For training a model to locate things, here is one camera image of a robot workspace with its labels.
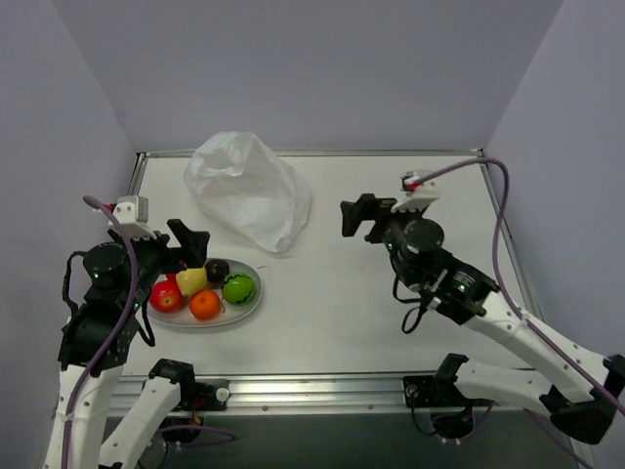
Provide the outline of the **dark fake fruit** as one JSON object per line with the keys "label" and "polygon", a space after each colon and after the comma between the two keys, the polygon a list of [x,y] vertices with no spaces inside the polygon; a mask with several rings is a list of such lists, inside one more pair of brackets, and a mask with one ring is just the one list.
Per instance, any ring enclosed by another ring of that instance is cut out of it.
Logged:
{"label": "dark fake fruit", "polygon": [[224,259],[208,259],[204,269],[210,284],[221,284],[230,272],[229,263]]}

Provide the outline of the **yellow fake pear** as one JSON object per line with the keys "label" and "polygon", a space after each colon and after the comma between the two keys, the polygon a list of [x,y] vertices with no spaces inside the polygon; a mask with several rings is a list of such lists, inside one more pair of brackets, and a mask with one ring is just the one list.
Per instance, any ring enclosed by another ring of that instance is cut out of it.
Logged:
{"label": "yellow fake pear", "polygon": [[187,268],[176,273],[175,281],[182,295],[190,298],[206,287],[207,272],[204,267]]}

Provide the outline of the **red fake apple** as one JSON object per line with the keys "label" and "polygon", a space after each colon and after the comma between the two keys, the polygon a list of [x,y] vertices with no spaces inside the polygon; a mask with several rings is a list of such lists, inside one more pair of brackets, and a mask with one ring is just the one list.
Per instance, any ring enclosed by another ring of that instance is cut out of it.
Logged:
{"label": "red fake apple", "polygon": [[153,286],[148,302],[156,312],[162,314],[176,313],[186,305],[179,286],[170,279],[161,280]]}

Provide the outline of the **orange fake fruit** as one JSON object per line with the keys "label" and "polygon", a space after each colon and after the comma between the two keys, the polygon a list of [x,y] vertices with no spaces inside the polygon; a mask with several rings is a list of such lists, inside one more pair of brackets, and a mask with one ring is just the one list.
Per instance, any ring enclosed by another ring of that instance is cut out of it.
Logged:
{"label": "orange fake fruit", "polygon": [[196,320],[213,320],[222,311],[221,298],[214,290],[205,288],[190,298],[188,308]]}

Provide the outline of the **green fake fruit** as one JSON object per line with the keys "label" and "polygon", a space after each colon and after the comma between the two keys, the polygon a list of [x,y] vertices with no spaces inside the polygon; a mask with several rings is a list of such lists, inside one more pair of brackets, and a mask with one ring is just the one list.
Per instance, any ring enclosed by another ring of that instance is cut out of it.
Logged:
{"label": "green fake fruit", "polygon": [[221,291],[226,302],[233,305],[244,305],[255,296],[256,283],[248,274],[233,272],[224,278]]}

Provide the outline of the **white plastic bag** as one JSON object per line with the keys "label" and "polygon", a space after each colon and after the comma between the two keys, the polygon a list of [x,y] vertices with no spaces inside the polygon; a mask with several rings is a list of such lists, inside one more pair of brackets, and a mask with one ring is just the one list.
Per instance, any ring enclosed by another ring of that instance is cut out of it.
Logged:
{"label": "white plastic bag", "polygon": [[211,220],[274,254],[286,252],[309,219],[308,182],[251,132],[221,132],[197,148],[183,176]]}

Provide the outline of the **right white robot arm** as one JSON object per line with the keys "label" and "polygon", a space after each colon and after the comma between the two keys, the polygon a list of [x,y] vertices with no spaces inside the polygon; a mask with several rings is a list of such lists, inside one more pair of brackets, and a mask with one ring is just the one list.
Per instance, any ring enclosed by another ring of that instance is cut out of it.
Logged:
{"label": "right white robot arm", "polygon": [[536,316],[508,303],[504,290],[479,269],[443,248],[444,231],[421,210],[397,211],[396,200],[362,194],[343,201],[342,235],[373,224],[365,240],[383,245],[395,282],[416,293],[418,314],[436,313],[480,333],[528,366],[510,369],[447,355],[433,376],[445,403],[491,401],[549,418],[579,442],[602,441],[624,390],[624,359],[604,357],[567,339]]}

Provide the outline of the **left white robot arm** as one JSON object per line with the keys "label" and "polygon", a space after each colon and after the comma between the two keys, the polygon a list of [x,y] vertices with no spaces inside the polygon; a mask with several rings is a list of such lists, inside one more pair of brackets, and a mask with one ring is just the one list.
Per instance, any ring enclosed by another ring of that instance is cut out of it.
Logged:
{"label": "left white robot arm", "polygon": [[69,297],[71,274],[62,284],[70,309],[59,351],[60,390],[46,468],[132,468],[161,422],[174,409],[196,400],[192,364],[160,359],[121,424],[106,438],[104,427],[130,345],[148,342],[147,300],[158,278],[184,267],[200,267],[210,235],[181,220],[167,222],[168,234],[136,234],[136,223],[114,222],[111,240],[77,252],[91,284],[81,303]]}

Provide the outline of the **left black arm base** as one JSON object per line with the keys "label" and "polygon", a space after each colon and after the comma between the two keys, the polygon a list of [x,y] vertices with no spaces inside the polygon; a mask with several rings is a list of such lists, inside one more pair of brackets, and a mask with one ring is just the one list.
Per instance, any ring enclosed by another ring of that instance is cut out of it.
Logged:
{"label": "left black arm base", "polygon": [[203,426],[205,413],[225,411],[229,399],[229,383],[225,379],[198,381],[193,397],[176,405],[163,420],[160,429],[173,426]]}

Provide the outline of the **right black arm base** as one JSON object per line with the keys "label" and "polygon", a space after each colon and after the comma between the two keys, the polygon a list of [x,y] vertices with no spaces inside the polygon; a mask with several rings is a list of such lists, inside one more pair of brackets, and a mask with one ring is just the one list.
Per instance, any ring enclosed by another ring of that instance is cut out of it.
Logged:
{"label": "right black arm base", "polygon": [[432,375],[404,376],[402,388],[415,429],[443,444],[467,440],[494,407],[492,401],[465,398],[457,390],[438,387]]}

